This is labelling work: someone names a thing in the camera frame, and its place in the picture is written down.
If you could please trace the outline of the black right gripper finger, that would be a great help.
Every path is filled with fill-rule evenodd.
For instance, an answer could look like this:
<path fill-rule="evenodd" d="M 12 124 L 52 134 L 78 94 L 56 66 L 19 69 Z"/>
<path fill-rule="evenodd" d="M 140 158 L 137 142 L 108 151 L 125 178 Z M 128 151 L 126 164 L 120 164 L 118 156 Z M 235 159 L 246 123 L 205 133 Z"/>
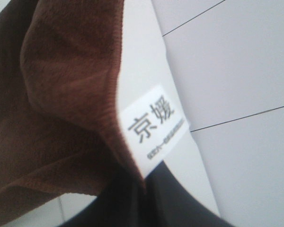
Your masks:
<path fill-rule="evenodd" d="M 177 181 L 164 162 L 146 179 L 146 189 L 124 170 L 64 227 L 229 227 Z"/>

